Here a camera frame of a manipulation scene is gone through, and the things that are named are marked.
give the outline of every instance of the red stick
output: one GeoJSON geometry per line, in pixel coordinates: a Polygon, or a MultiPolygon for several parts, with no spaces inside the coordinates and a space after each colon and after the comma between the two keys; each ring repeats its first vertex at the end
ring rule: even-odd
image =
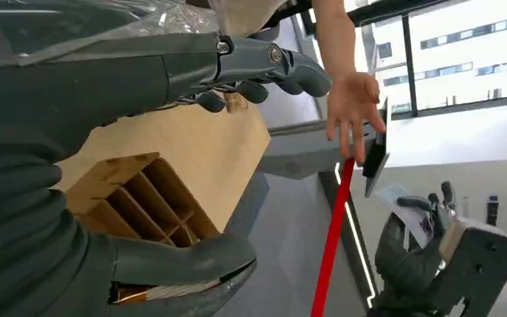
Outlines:
{"type": "Polygon", "coordinates": [[[316,294],[314,295],[314,303],[312,305],[312,317],[323,317],[325,308],[325,300],[327,299],[327,290],[329,288],[329,279],[333,271],[333,262],[335,261],[335,253],[339,238],[341,237],[341,227],[343,226],[343,217],[345,216],[345,203],[349,200],[349,188],[351,187],[351,178],[353,177],[353,168],[355,160],[350,158],[345,162],[345,169],[341,177],[341,185],[335,196],[335,205],[333,206],[333,214],[329,231],[327,232],[327,240],[325,241],[325,250],[320,265],[320,276],[316,285],[316,294]]]}

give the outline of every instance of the screw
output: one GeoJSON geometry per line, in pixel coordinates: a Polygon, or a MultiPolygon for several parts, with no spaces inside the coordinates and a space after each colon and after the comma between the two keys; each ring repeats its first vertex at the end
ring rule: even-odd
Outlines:
{"type": "Polygon", "coordinates": [[[283,53],[278,46],[271,45],[269,47],[269,60],[273,64],[278,64],[283,60],[283,53]]]}
{"type": "Polygon", "coordinates": [[[487,244],[487,250],[491,252],[496,251],[496,245],[493,242],[489,242],[489,244],[487,244]]]}
{"type": "Polygon", "coordinates": [[[217,52],[219,54],[228,54],[230,53],[230,45],[226,42],[217,43],[217,52]]]}

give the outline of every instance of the white building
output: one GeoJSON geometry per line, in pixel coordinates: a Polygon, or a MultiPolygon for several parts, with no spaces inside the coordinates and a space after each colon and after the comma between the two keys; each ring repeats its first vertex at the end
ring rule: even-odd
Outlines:
{"type": "MultiPolygon", "coordinates": [[[[419,109],[507,97],[507,0],[470,0],[410,18],[419,109]]],[[[411,108],[401,19],[374,25],[377,77],[411,108]]]]}

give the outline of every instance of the transparent plastic sheet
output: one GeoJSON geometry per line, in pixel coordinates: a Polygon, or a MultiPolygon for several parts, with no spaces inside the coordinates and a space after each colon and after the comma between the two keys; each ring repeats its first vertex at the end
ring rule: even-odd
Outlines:
{"type": "Polygon", "coordinates": [[[20,66],[101,40],[219,29],[213,10],[184,0],[0,0],[0,33],[20,66]]]}

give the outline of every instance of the white paper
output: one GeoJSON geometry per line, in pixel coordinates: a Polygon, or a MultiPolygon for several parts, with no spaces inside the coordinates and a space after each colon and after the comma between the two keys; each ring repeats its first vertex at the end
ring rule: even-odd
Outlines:
{"type": "Polygon", "coordinates": [[[429,242],[428,235],[421,226],[425,221],[425,211],[418,208],[401,207],[397,204],[397,198],[410,195],[407,189],[400,184],[392,184],[376,192],[376,195],[392,213],[395,213],[405,223],[405,228],[415,237],[419,246],[424,248],[429,242]]]}

